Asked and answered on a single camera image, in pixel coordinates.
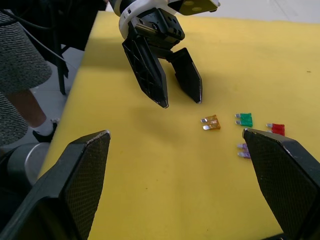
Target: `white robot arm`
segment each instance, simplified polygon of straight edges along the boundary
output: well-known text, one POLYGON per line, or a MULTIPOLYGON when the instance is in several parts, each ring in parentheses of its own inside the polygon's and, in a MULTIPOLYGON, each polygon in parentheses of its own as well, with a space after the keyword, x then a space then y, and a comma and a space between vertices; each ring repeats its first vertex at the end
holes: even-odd
POLYGON ((109 0, 120 17, 123 48, 141 90, 163 108, 169 106, 166 75, 158 58, 172 63, 182 90, 196 103, 202 102, 202 80, 183 48, 171 49, 185 38, 176 12, 194 15, 215 12, 219 0, 109 0))

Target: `purple fuse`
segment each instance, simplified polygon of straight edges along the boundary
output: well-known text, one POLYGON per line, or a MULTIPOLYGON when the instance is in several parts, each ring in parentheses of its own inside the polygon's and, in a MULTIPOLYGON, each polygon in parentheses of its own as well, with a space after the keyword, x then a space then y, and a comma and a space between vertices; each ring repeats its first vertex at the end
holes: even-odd
POLYGON ((238 152, 238 156, 245 159, 251 159, 250 153, 248 151, 238 152))
POLYGON ((246 150, 248 152, 248 146, 246 143, 241 143, 237 145, 238 149, 243 149, 246 150))

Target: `chair leg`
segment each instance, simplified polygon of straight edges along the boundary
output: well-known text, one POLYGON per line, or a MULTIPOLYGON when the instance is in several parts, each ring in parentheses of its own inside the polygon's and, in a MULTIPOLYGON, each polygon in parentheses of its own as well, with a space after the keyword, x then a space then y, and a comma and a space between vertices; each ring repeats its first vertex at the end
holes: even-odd
MULTIPOLYGON (((53 6, 50 7, 50 12, 51 12, 50 15, 51 15, 52 26, 57 26, 55 10, 54 10, 53 6)), ((58 30, 57 30, 56 27, 52 30, 52 40, 53 40, 53 50, 54 50, 54 52, 62 57, 61 44, 60 44, 60 41, 59 41, 59 33, 58 33, 58 30)), ((58 69, 60 92, 63 95, 66 95, 63 61, 60 58, 58 58, 57 56, 55 56, 55 64, 56 64, 56 67, 58 69)))

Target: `green fuse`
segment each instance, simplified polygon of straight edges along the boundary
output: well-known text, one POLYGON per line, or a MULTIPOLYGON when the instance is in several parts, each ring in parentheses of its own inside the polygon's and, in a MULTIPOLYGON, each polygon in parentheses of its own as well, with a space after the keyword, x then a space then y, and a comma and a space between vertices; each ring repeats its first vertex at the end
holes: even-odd
POLYGON ((254 124, 252 122, 251 113, 237 113, 236 118, 240 119, 235 121, 236 124, 246 127, 252 127, 254 124))

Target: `blade fuse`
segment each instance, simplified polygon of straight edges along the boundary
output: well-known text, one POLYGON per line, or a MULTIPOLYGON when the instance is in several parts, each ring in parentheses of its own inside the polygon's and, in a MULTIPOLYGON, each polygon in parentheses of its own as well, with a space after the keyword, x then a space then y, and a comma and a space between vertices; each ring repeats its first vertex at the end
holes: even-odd
POLYGON ((241 143, 237 145, 238 149, 243 149, 248 151, 248 146, 246 143, 241 143))
POLYGON ((274 134, 280 134, 282 136, 285 135, 285 125, 284 124, 268 123, 266 126, 268 128, 271 128, 271 132, 274 134))
POLYGON ((236 124, 241 125, 241 126, 246 126, 246 127, 252 127, 254 124, 252 122, 252 115, 251 113, 237 113, 235 115, 237 120, 235 121, 236 124))
POLYGON ((220 129, 220 124, 217 118, 217 115, 207 116, 201 119, 201 123, 206 123, 207 125, 203 126, 204 130, 218 130, 220 129))
POLYGON ((248 151, 238 152, 238 156, 245 159, 251 159, 250 153, 248 151))

